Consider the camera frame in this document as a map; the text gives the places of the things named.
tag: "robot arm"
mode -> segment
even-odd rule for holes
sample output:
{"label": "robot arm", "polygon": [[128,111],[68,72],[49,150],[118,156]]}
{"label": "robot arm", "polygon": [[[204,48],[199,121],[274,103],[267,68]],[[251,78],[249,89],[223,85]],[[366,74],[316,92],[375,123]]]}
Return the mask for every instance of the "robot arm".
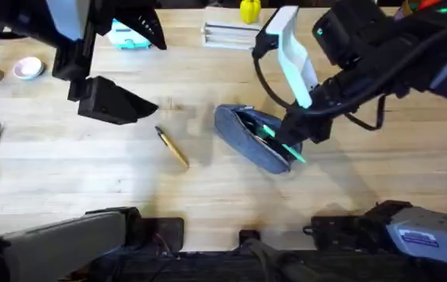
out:
{"label": "robot arm", "polygon": [[105,35],[113,19],[166,49],[160,21],[150,0],[0,0],[0,23],[13,29],[0,38],[30,36],[56,48],[52,76],[70,81],[68,99],[78,113],[117,125],[151,115],[157,105],[112,81],[88,78],[96,35]]}
{"label": "robot arm", "polygon": [[314,216],[304,232],[320,251],[383,251],[447,266],[447,214],[409,202],[385,201],[362,216]]}
{"label": "robot arm", "polygon": [[[329,139],[333,119],[340,115],[365,129],[377,130],[384,120],[385,97],[395,94],[402,98],[411,88],[447,98],[447,0],[401,20],[386,16],[371,0],[336,2],[312,32],[330,62],[341,71],[314,89],[309,89],[313,81],[309,78],[315,77],[309,60],[302,60],[306,66],[302,74],[309,73],[303,76],[303,88],[297,87],[300,76],[284,71],[296,96],[293,104],[273,92],[259,65],[259,60],[272,49],[279,49],[281,61],[281,54],[288,52],[283,43],[295,42],[291,29],[285,28],[280,34],[271,28],[280,25],[277,22],[289,27],[291,19],[284,19],[284,9],[291,7],[283,7],[272,16],[256,37],[253,50],[258,79],[270,97],[287,109],[277,133],[281,143],[294,145],[306,139],[319,143]],[[289,51],[295,56],[290,61],[301,60],[297,53]],[[351,115],[376,97],[380,97],[376,126]]]}

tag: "blue pouch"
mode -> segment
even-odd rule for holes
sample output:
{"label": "blue pouch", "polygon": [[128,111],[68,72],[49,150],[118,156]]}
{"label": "blue pouch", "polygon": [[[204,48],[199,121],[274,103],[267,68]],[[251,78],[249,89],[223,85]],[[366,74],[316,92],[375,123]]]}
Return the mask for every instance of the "blue pouch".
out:
{"label": "blue pouch", "polygon": [[[214,112],[216,133],[233,149],[268,172],[289,172],[296,158],[282,144],[271,139],[262,131],[263,125],[274,131],[281,120],[246,105],[221,105]],[[293,146],[301,153],[302,144]]]}

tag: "wooden table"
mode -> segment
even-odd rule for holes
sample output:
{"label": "wooden table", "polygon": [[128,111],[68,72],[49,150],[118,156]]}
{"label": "wooden table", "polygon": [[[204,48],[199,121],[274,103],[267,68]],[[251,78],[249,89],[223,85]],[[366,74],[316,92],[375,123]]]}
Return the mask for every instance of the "wooden table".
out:
{"label": "wooden table", "polygon": [[[337,71],[311,36],[325,11],[303,9],[297,18],[297,36],[320,81]],[[225,13],[235,16],[236,10]],[[271,175],[213,133],[214,108],[222,103],[282,117],[257,80],[251,52],[202,48],[204,10],[161,10],[159,16],[168,51],[118,51],[106,38],[96,41],[92,76],[160,105],[133,125],[78,116],[78,105],[67,101],[69,83],[50,71],[34,81],[17,80],[11,69],[18,59],[37,56],[51,70],[55,51],[32,39],[0,42],[0,68],[6,71],[0,84],[0,233],[93,209],[135,206],[144,216],[182,216],[187,251],[228,250],[244,227],[289,244],[312,215],[364,212],[386,199],[447,212],[446,100],[419,93],[390,98],[379,132],[340,117],[329,141],[305,143],[308,164]],[[263,59],[262,69],[271,86],[291,98],[276,54]],[[375,103],[368,103],[359,116],[372,121],[375,111]],[[190,170],[159,140],[157,124],[189,157]],[[297,242],[306,240],[298,236]]]}

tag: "gold pen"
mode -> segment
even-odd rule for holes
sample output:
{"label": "gold pen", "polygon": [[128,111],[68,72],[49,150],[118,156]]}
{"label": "gold pen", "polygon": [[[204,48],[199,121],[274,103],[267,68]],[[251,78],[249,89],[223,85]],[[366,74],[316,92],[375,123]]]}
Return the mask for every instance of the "gold pen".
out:
{"label": "gold pen", "polygon": [[157,134],[162,139],[164,144],[169,148],[169,150],[178,158],[178,160],[186,167],[189,168],[189,162],[186,160],[186,157],[183,156],[182,152],[171,142],[171,140],[166,136],[164,131],[160,129],[158,126],[155,127]]}

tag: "teal object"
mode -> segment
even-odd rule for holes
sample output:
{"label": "teal object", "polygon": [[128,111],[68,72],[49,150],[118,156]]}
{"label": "teal object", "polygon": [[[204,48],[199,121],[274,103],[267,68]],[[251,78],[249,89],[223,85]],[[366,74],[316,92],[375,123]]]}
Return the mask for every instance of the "teal object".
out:
{"label": "teal object", "polygon": [[[267,132],[267,134],[269,134],[272,138],[276,137],[276,132],[273,131],[273,129],[271,129],[270,127],[268,127],[267,125],[263,125],[263,129],[265,130],[265,132]],[[296,157],[297,160],[301,161],[302,163],[306,164],[307,161],[303,158],[303,156],[300,155],[300,153],[298,153],[295,149],[291,148],[290,146],[286,145],[286,144],[282,144],[283,147],[290,152],[294,157]]]}
{"label": "teal object", "polygon": [[107,36],[110,42],[120,50],[148,49],[152,45],[141,34],[115,19]]}

